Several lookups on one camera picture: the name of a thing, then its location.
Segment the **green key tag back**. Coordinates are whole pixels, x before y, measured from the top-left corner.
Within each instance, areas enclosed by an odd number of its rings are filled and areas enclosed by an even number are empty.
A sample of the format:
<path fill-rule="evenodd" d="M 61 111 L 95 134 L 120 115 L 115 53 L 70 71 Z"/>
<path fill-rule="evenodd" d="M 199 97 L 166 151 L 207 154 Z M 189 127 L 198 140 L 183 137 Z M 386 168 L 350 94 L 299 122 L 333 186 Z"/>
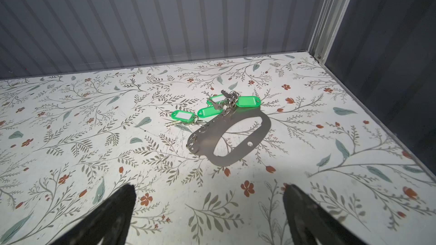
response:
<path fill-rule="evenodd" d="M 225 102 L 225 100 L 226 97 L 224 95 L 215 95 L 207 99 L 207 104 L 208 105 L 213 105 L 214 103 L 222 104 Z"/>

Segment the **green key tag with key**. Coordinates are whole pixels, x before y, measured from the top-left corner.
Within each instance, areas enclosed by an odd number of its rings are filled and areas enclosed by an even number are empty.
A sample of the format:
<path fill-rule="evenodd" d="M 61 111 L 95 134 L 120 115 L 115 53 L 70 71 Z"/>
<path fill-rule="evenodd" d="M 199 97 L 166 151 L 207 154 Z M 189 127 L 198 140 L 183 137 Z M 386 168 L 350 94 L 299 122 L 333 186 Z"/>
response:
<path fill-rule="evenodd" d="M 197 120 L 195 113 L 182 110 L 176 110 L 170 116 L 171 121 L 165 124 L 166 127 L 176 124 L 192 124 Z"/>

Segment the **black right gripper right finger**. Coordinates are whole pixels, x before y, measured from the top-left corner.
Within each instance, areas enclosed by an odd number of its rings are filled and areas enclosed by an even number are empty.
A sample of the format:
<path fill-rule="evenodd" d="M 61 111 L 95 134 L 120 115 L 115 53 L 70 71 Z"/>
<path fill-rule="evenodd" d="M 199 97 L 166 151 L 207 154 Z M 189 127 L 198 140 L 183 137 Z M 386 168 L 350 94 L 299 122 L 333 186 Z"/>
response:
<path fill-rule="evenodd" d="M 296 245 L 364 245 L 298 186 L 286 187 L 283 203 Z"/>

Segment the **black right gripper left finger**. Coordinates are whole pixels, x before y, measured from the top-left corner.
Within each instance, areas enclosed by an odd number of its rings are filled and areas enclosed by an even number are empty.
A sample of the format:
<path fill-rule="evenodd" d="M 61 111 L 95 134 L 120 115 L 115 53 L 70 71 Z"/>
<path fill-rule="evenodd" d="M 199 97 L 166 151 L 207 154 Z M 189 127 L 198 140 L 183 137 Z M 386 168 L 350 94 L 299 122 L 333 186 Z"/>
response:
<path fill-rule="evenodd" d="M 135 187 L 123 185 L 53 244 L 124 245 L 135 202 Z"/>

